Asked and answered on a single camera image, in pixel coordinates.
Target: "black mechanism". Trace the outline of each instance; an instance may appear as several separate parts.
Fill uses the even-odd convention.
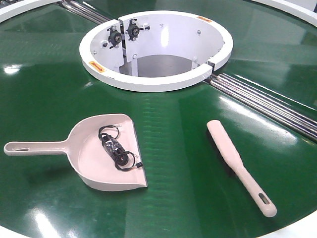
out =
[[[118,48],[118,44],[121,42],[122,37],[121,37],[121,33],[117,31],[115,26],[111,26],[107,31],[110,31],[110,36],[109,36],[109,42],[112,43],[112,46],[110,47],[113,48]]]
[[[131,19],[128,27],[129,41],[135,41],[141,30],[150,30],[150,27],[140,28],[136,24],[137,19]]]

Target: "circular opening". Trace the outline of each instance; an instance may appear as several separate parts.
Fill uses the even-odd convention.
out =
[[[149,11],[97,26],[80,54],[87,71],[107,84],[160,92],[203,81],[228,61],[232,47],[227,30],[210,19]]]

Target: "brush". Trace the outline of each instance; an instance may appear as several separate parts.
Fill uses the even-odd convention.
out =
[[[266,217],[274,217],[277,213],[276,206],[244,167],[238,151],[221,122],[218,120],[211,120],[207,123],[207,128],[223,159],[236,173],[262,213]]]

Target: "green conveyor belt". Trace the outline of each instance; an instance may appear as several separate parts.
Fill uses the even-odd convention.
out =
[[[87,2],[113,18],[167,9],[215,20],[234,40],[218,73],[252,80],[317,120],[315,27],[244,0]],[[124,113],[134,121],[149,187],[96,191],[64,155],[1,152],[1,226],[41,238],[34,217],[40,211],[62,238],[253,238],[317,209],[316,143],[203,82],[138,93],[98,81],[78,51],[95,26],[55,4],[0,24],[0,145],[64,140],[84,118]],[[3,70],[13,64],[17,73]],[[226,172],[206,136],[211,119],[222,121],[245,167],[277,206],[276,217],[264,217]]]

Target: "orange label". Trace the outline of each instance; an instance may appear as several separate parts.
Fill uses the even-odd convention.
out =
[[[208,18],[205,18],[205,17],[203,17],[203,16],[198,16],[197,18],[198,18],[198,19],[201,19],[201,20],[203,20],[203,21],[206,21],[206,22],[212,22],[212,20],[210,20],[210,19],[208,19]]]
[[[104,67],[102,67],[100,64],[94,62],[94,61],[90,61],[89,64],[94,67],[96,70],[98,70],[99,73],[105,72]]]

